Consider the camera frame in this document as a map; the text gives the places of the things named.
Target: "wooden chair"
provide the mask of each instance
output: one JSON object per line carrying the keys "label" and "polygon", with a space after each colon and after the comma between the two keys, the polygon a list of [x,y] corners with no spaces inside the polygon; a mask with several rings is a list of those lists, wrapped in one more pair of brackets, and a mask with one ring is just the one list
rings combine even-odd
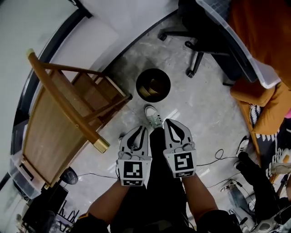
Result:
{"label": "wooden chair", "polygon": [[[27,57],[43,86],[25,135],[24,165],[53,186],[87,141],[101,153],[107,150],[108,142],[96,131],[131,96],[100,72],[40,62],[32,49]],[[72,82],[68,71],[77,72]]]}

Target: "marble floor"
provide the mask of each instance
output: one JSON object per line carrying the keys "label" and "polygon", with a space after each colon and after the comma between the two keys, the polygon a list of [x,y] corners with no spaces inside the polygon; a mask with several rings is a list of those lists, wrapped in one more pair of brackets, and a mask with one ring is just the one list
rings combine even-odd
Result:
{"label": "marble floor", "polygon": [[[178,120],[190,129],[196,144],[197,164],[214,161],[215,152],[219,149],[224,150],[226,157],[234,156],[239,142],[248,135],[240,109],[230,96],[230,88],[222,85],[225,75],[212,56],[205,54],[196,75],[188,78],[185,70],[191,60],[191,51],[184,43],[189,39],[169,36],[164,42],[160,41],[157,35],[166,27],[182,26],[176,15],[171,16],[140,38],[111,66],[114,81],[125,92],[131,93],[133,99],[100,132],[110,143],[109,149],[100,154],[88,144],[71,166],[78,175],[92,172],[113,178],[86,175],[80,176],[76,185],[67,185],[67,210],[87,211],[90,204],[115,181],[115,161],[121,133],[139,125],[150,129],[144,115],[144,105],[148,103],[139,97],[135,89],[138,75],[148,68],[159,68],[169,76],[169,95],[152,105],[163,119]],[[221,181],[231,177],[246,189],[240,188],[245,196],[252,192],[252,187],[233,167],[234,160],[229,158],[200,166],[196,171],[202,182],[210,187],[218,207],[224,210],[230,209],[231,204],[227,193],[220,192],[219,188],[224,183]]]}

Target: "plastic storage bin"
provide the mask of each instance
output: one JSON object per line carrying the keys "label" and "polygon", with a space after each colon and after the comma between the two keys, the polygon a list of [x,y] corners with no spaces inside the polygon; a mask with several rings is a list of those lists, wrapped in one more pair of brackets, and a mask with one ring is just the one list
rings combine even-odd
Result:
{"label": "plastic storage bin", "polygon": [[266,64],[254,59],[247,47],[235,33],[235,31],[226,22],[229,15],[231,0],[196,0],[197,4],[204,8],[208,16],[217,24],[221,24],[228,33],[234,38],[237,44],[240,46],[247,59],[250,61],[261,85],[264,88],[272,88],[278,82],[280,78],[276,74],[275,70]]}
{"label": "plastic storage bin", "polygon": [[40,195],[45,182],[32,177],[28,173],[29,171],[27,172],[27,169],[22,164],[23,159],[24,157],[19,153],[11,156],[8,173],[27,197],[34,199]]}

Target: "black cable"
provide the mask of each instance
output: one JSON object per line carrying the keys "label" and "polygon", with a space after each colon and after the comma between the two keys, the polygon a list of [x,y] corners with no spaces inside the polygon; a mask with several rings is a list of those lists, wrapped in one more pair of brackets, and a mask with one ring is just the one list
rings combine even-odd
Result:
{"label": "black cable", "polygon": [[185,217],[185,215],[181,212],[182,216],[184,217],[184,221],[186,220],[191,226],[192,228],[194,229],[194,226],[192,225],[192,223],[190,223],[189,219]]}
{"label": "black cable", "polygon": [[81,177],[81,176],[86,176],[86,175],[95,175],[95,176],[98,176],[98,177],[105,177],[105,178],[111,178],[111,179],[117,179],[116,177],[108,177],[108,176],[102,176],[102,175],[98,175],[98,174],[95,174],[95,173],[86,173],[86,174],[82,174],[82,175],[79,175],[79,176],[76,176],[76,177],[73,177],[72,179],[75,179],[75,178],[78,178],[78,177]]}
{"label": "black cable", "polygon": [[[219,153],[219,151],[222,151],[222,154],[221,154],[220,157],[217,157],[217,154]],[[217,161],[219,161],[219,160],[224,160],[224,159],[227,159],[227,158],[237,158],[237,157],[234,157],[234,156],[232,156],[232,157],[224,157],[224,158],[223,158],[223,157],[222,157],[223,154],[224,154],[224,150],[223,150],[223,149],[219,149],[219,150],[215,153],[215,155],[214,155],[214,157],[216,158],[215,161],[212,161],[212,162],[210,162],[210,163],[206,163],[206,164],[196,165],[196,166],[197,166],[197,167],[201,167],[201,166],[206,166],[206,165],[213,164],[213,163],[215,163],[215,162],[217,162]]]}
{"label": "black cable", "polygon": [[211,188],[211,187],[214,187],[214,186],[216,186],[216,185],[219,185],[220,183],[222,183],[222,182],[224,182],[224,181],[228,181],[228,180],[233,180],[233,179],[231,179],[232,177],[234,177],[234,176],[236,176],[236,175],[238,175],[238,174],[240,174],[240,172],[238,172],[238,173],[236,173],[236,174],[234,174],[234,175],[232,175],[231,177],[229,177],[228,179],[225,179],[225,180],[223,180],[223,181],[220,181],[220,182],[218,182],[217,184],[215,184],[215,185],[212,185],[212,186],[209,186],[209,187],[207,187],[206,186],[206,188]]}
{"label": "black cable", "polygon": [[240,220],[240,222],[242,221],[242,219],[241,219],[241,217],[240,216],[238,216],[233,210],[229,210],[229,213],[231,214],[231,212],[232,212],[232,214],[234,214],[236,217],[237,217],[237,219],[239,219]]}
{"label": "black cable", "polygon": [[115,165],[115,174],[117,176],[117,179],[120,180],[120,174],[119,174],[119,170],[118,170],[118,174],[117,174],[117,165]]}

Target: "white sneaker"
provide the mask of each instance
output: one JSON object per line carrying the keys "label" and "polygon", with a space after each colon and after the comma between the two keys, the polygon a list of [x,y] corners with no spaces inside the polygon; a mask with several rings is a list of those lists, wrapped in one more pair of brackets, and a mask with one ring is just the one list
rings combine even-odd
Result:
{"label": "white sneaker", "polygon": [[153,106],[145,107],[145,116],[154,129],[163,127],[161,117]]}
{"label": "white sneaker", "polygon": [[233,164],[233,166],[236,168],[236,166],[240,163],[240,160],[237,159],[237,161]]}
{"label": "white sneaker", "polygon": [[236,151],[236,157],[238,157],[240,152],[246,151],[248,144],[249,144],[249,139],[247,138],[247,136],[244,136],[240,142],[240,145],[238,146],[237,151]]}

